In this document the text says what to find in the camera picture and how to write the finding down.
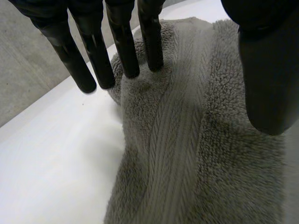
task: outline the white surface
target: white surface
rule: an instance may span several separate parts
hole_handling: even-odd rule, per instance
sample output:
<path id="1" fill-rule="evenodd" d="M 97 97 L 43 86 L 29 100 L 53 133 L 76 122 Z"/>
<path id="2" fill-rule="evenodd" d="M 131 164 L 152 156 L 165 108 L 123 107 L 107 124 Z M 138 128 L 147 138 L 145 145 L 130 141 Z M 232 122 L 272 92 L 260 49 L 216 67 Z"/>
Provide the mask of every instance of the white surface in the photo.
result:
<path id="1" fill-rule="evenodd" d="M 228 18 L 220 0 L 178 3 L 160 18 L 191 16 Z M 102 223 L 123 149 L 113 100 L 66 79 L 0 129 L 0 224 Z"/>

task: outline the gray wall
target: gray wall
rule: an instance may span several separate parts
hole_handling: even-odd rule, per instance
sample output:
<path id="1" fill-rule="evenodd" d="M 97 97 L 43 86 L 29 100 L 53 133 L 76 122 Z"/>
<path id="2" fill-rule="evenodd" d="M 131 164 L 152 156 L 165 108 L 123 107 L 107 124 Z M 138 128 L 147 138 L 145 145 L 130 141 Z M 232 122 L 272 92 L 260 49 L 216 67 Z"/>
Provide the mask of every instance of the gray wall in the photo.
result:
<path id="1" fill-rule="evenodd" d="M 183 0 L 167 0 L 164 7 Z M 88 61 L 74 20 L 71 32 Z M 136 7 L 132 29 L 139 25 Z M 102 23 L 106 46 L 113 44 L 106 16 Z M 7 123 L 69 76 L 54 49 L 30 20 L 7 0 L 0 0 L 0 126 Z"/>

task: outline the gray towel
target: gray towel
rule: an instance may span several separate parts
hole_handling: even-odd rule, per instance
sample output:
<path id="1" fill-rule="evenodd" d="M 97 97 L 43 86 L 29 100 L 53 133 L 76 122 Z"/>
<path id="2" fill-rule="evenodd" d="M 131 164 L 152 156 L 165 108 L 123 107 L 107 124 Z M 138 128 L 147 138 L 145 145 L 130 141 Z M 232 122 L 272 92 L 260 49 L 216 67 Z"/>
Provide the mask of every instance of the gray towel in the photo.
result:
<path id="1" fill-rule="evenodd" d="M 163 69 L 110 91 L 121 105 L 126 148 L 105 224 L 283 223 L 285 137 L 248 121 L 237 25 L 162 21 Z"/>

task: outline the robotic finger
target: robotic finger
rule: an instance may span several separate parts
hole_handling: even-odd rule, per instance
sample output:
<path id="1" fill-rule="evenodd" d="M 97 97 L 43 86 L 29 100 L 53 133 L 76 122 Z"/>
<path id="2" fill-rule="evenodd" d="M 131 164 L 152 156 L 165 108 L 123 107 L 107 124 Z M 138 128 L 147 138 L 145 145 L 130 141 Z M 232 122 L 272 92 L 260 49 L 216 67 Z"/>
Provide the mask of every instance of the robotic finger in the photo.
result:
<path id="1" fill-rule="evenodd" d="M 112 88 L 115 85 L 115 78 L 101 31 L 103 2 L 101 0 L 68 2 L 100 87 Z"/>
<path id="2" fill-rule="evenodd" d="M 10 2 L 23 15 L 29 17 L 34 26 L 49 40 L 79 89 L 84 93 L 95 91 L 95 80 L 70 33 L 66 3 L 59 0 Z"/>
<path id="3" fill-rule="evenodd" d="M 139 22 L 151 71 L 159 70 L 164 64 L 161 25 L 158 17 L 164 2 L 165 0 L 138 0 Z"/>
<path id="4" fill-rule="evenodd" d="M 124 74 L 128 78 L 135 78 L 140 70 L 130 26 L 134 0 L 106 0 L 106 6 L 109 25 Z"/>
<path id="5" fill-rule="evenodd" d="M 246 110 L 251 124 L 280 135 L 299 118 L 299 0 L 222 0 L 240 25 Z"/>

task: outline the terry cloth towel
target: terry cloth towel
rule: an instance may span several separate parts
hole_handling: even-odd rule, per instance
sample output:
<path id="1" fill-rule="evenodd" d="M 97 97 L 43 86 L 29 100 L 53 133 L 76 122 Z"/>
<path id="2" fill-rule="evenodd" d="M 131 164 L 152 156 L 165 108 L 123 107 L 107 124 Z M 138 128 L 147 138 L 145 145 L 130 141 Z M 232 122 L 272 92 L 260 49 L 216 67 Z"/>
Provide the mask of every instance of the terry cloth towel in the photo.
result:
<path id="1" fill-rule="evenodd" d="M 246 114 L 238 26 L 162 21 L 164 67 L 140 76 L 112 66 L 125 152 L 105 224 L 281 224 L 284 136 L 255 130 Z"/>

